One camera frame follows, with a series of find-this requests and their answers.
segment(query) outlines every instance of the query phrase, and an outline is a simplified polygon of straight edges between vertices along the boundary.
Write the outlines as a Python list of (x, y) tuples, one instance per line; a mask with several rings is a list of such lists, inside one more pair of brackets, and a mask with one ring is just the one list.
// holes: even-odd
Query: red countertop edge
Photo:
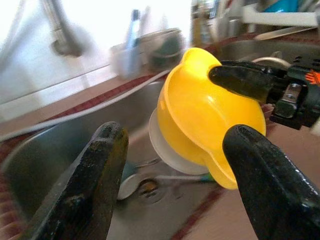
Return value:
[[(256, 33), (244, 34), (238, 37), (228, 38), (219, 43), (219, 46), (225, 46), (230, 43), (245, 41), (245, 40), (253, 40), (256, 36)], [(279, 38), (273, 39), (273, 41), (286, 41), (286, 42), (295, 42), (295, 43), (305, 43), (305, 44), (314, 44), (320, 45), (320, 39), (318, 36), (316, 38), (312, 37), (304, 37), (301, 34), (293, 34), (288, 36), (283, 36)], [(217, 51), (217, 47), (212, 45), (205, 48), (210, 53), (215, 53)], [(147, 81), (154, 75), (147, 75), (137, 79), (134, 79), (130, 82), (127, 82), (117, 88), (109, 90), (99, 96), (96, 96), (86, 102), (83, 102), (67, 111), (61, 112), (47, 120), (52, 120), (60, 117), (64, 117), (70, 114), (74, 114), (89, 108), (92, 108), (111, 97), (114, 97), (122, 92), (128, 91), (137, 85)], [(6, 140), (0, 145), (0, 164), (6, 159), (6, 157), (17, 147), (23, 140), (29, 138), (35, 134), (35, 132), (24, 134), (21, 136), (17, 136)], [(202, 218), (203, 214), (219, 199), (220, 195), (223, 194), (223, 189), (218, 187), (213, 190), (211, 193), (207, 195), (202, 204), (195, 210), (195, 212), (188, 218), (188, 220), (183, 224), (182, 228), (172, 237), (173, 240), (182, 240), (191, 230), (191, 228)], [(5, 177), (0, 174), (0, 196), (6, 196), (5, 199), (0, 197), (0, 236), (5, 236), (10, 239), (16, 237), (21, 233), (26, 227), (25, 223), (19, 218), (19, 214), (16, 211), (14, 206), (14, 202), (12, 201), (12, 197), (10, 194), (10, 190), (8, 188), (8, 184), (6, 182)]]

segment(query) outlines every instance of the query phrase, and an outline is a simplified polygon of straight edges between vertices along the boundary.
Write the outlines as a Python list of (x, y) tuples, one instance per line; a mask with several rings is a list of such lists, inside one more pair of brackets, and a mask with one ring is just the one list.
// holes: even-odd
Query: stainless steel sink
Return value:
[[(320, 56), (320, 47), (316, 45), (246, 40), (223, 46), (217, 57), (220, 60), (250, 61), (278, 51), (281, 51), (282, 58), (288, 62), (300, 55)], [(27, 222), (41, 205), (53, 183), (78, 156), (95, 130), (108, 121), (116, 121), (128, 130), (127, 161), (139, 166), (139, 172), (150, 176), (158, 173), (177, 174), (159, 159), (149, 140), (149, 117), (156, 107), (162, 85), (163, 81), (153, 82), (104, 109), (44, 130), (22, 143), (6, 159), (2, 170), (9, 179), (15, 199)], [(276, 132), (279, 134), (271, 134), (270, 137), (284, 149), (288, 141), (281, 133), (295, 134), (297, 146), (301, 145), (299, 138), (310, 138), (312, 144), (317, 142), (307, 131), (298, 132), (280, 126)], [(305, 173), (314, 182), (319, 180), (318, 176)], [(148, 198), (137, 191), (117, 203), (107, 239), (170, 239), (204, 197), (216, 187), (215, 183), (182, 184), (164, 181), (160, 182), (161, 190), (156, 198)]]

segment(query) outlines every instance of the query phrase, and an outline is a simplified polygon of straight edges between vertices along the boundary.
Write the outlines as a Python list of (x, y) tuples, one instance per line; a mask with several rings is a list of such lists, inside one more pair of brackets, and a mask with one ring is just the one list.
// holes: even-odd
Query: yellow bowl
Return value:
[(190, 48), (164, 83), (157, 120), (163, 137), (179, 155), (207, 166), (224, 188), (236, 189), (236, 178), (223, 152), (224, 136), (237, 124), (265, 135), (266, 122), (258, 102), (209, 80), (209, 70), (219, 65), (209, 52)]

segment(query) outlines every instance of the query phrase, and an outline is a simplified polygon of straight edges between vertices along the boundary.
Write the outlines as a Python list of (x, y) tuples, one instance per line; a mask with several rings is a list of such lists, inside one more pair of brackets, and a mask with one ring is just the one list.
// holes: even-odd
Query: dirty dish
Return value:
[(184, 159), (170, 147), (161, 134), (158, 126), (157, 111), (154, 110), (149, 120), (149, 136), (152, 146), (159, 157), (173, 169), (190, 175), (207, 174), (209, 170), (203, 165)]
[(168, 75), (157, 104), (157, 120), (167, 143), (183, 158), (204, 165), (218, 184), (237, 182), (222, 143), (227, 130), (245, 124), (266, 134), (257, 101), (213, 84), (208, 72), (220, 62), (209, 52), (191, 48)]

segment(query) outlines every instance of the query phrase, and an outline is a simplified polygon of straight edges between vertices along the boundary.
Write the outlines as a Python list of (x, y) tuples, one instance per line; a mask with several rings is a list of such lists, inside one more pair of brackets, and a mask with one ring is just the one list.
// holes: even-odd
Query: white dish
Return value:
[(152, 112), (149, 120), (149, 136), (156, 153), (173, 169), (190, 175), (201, 175), (209, 172), (207, 167), (186, 160), (172, 149), (159, 128), (156, 109)]

